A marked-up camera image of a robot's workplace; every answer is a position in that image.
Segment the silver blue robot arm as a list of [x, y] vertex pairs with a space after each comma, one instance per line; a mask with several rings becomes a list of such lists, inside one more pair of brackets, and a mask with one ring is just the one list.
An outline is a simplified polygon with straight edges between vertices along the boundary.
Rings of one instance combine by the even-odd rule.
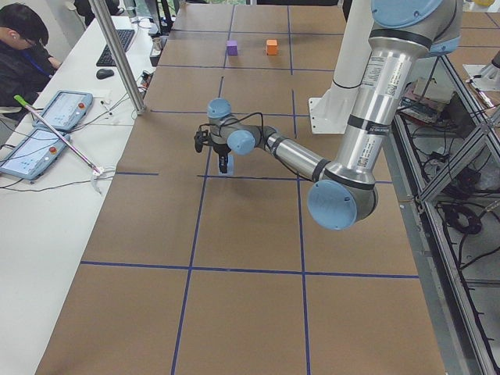
[[230, 152], [247, 155], [261, 148], [312, 181], [307, 206], [320, 226], [349, 228], [377, 206], [373, 166], [408, 75], [418, 59], [456, 49], [462, 8], [461, 1], [371, 2], [374, 25], [367, 38], [371, 54], [335, 160], [322, 158], [273, 127], [243, 124], [224, 98], [208, 104], [209, 122], [205, 130], [197, 131], [195, 150], [213, 148], [220, 172], [225, 173]]

